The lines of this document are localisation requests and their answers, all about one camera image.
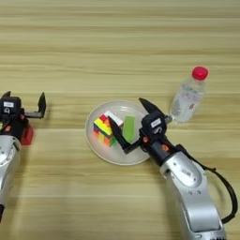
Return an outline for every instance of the robotic arm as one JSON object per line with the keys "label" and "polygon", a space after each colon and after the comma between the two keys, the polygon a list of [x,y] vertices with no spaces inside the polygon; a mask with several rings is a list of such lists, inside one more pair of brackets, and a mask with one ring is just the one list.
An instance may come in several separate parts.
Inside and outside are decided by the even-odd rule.
{"label": "robotic arm", "polygon": [[31,143],[33,129],[27,118],[43,118],[46,110],[44,93],[40,96],[37,112],[25,112],[19,97],[10,92],[0,99],[0,221],[7,203],[14,174],[20,162],[22,145]]}
{"label": "robotic arm", "polygon": [[[175,199],[183,239],[227,239],[223,223],[234,218],[238,208],[232,186],[216,169],[205,167],[194,159],[182,145],[172,145],[165,136],[171,117],[146,99],[140,98],[140,102],[149,114],[142,119],[139,140],[133,144],[127,142],[121,128],[109,117],[114,137],[126,154],[141,147],[156,161]],[[222,220],[208,193],[205,171],[216,174],[230,193],[232,212]]]}

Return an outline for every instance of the colorful blocks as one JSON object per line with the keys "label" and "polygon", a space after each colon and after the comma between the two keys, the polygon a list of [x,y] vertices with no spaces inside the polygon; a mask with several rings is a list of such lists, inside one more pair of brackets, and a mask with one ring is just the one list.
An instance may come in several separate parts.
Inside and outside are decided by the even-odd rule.
{"label": "colorful blocks", "polygon": [[94,135],[101,142],[105,143],[105,145],[112,146],[115,143],[115,138],[110,127],[108,116],[110,116],[120,128],[124,125],[120,118],[112,112],[107,111],[94,121]]}

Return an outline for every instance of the silver arm segment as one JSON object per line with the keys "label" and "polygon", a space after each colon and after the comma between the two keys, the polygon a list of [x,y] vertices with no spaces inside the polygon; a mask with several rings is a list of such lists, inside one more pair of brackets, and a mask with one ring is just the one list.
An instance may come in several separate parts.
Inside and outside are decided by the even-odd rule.
{"label": "silver arm segment", "polygon": [[226,233],[207,188],[202,167],[184,153],[172,155],[160,168],[175,198],[185,240],[224,240]]}
{"label": "silver arm segment", "polygon": [[21,144],[16,138],[0,135],[0,205],[3,209],[7,204],[14,174],[20,162],[20,149]]}

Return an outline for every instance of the white robotic arm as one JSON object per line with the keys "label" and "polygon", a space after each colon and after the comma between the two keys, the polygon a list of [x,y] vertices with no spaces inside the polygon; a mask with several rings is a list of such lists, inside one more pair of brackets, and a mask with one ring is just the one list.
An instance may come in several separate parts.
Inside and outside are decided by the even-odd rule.
{"label": "white robotic arm", "polygon": [[[183,146],[172,145],[165,136],[172,119],[146,99],[140,98],[140,102],[149,114],[142,119],[139,140],[133,144],[127,142],[120,127],[109,117],[114,137],[126,154],[141,147],[156,161],[175,199],[184,240],[227,239],[223,224],[234,218],[238,209],[232,186],[216,169],[194,159]],[[230,193],[232,212],[222,220],[208,193],[205,171],[219,177]]]}

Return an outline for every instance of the black cable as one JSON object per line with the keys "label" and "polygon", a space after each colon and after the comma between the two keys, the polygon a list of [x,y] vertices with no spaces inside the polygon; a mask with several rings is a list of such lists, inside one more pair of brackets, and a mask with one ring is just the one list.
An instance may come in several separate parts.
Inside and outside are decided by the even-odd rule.
{"label": "black cable", "polygon": [[227,181],[226,178],[224,178],[219,172],[217,172],[216,168],[213,168],[213,169],[208,168],[208,167],[204,166],[203,164],[201,164],[194,157],[192,157],[188,153],[188,151],[181,144],[178,144],[176,146],[173,146],[171,144],[171,147],[174,147],[176,150],[183,152],[188,158],[190,158],[191,160],[198,163],[205,171],[209,171],[211,173],[214,173],[221,180],[221,182],[224,184],[225,188],[228,190],[231,201],[232,201],[232,211],[231,211],[231,213],[228,216],[226,216],[225,218],[223,218],[221,221],[222,221],[223,224],[226,224],[226,223],[230,222],[235,217],[235,215],[238,211],[238,201],[237,201],[237,197],[236,197],[236,194],[235,194],[235,191],[234,191],[232,185]]}

